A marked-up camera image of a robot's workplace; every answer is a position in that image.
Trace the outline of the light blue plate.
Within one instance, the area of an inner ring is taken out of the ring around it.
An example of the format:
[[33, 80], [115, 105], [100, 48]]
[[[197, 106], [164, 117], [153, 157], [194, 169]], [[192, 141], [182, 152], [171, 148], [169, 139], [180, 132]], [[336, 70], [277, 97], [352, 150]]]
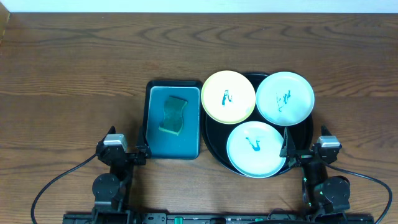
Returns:
[[228, 137], [226, 152], [230, 163], [247, 177], [263, 179], [280, 171], [286, 158], [280, 157], [284, 139], [272, 126], [248, 121], [235, 127]]

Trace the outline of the green yellow sponge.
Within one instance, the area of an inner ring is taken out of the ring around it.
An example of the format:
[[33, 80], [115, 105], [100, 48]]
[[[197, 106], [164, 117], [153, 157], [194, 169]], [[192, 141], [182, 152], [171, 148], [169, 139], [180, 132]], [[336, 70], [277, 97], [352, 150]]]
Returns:
[[159, 125], [159, 130], [178, 136], [183, 128], [183, 110], [186, 105], [185, 100], [168, 97], [164, 103], [164, 118]]

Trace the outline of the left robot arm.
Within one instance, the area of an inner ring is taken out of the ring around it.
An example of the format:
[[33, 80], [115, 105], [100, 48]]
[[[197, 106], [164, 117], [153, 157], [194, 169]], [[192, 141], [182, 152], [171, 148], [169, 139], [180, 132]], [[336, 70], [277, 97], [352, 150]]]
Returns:
[[143, 166], [151, 157], [151, 150], [141, 128], [137, 139], [137, 152], [127, 152], [127, 141], [111, 127], [96, 145], [98, 160], [110, 167], [108, 173], [99, 175], [92, 185], [95, 196], [94, 224], [140, 224], [144, 216], [129, 207], [130, 190], [135, 166]]

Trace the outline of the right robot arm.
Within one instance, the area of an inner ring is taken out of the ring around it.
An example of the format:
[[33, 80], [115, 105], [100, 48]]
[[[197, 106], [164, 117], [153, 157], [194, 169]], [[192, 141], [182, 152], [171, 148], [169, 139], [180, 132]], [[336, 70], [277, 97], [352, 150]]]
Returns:
[[305, 216], [311, 222], [318, 217], [343, 213], [350, 208], [350, 182], [346, 177], [327, 173], [327, 165], [337, 160], [342, 148], [336, 136], [326, 126], [321, 127], [322, 135], [310, 149], [297, 149], [288, 128], [284, 137], [280, 157], [286, 158], [290, 168], [303, 171], [303, 200], [308, 205]]

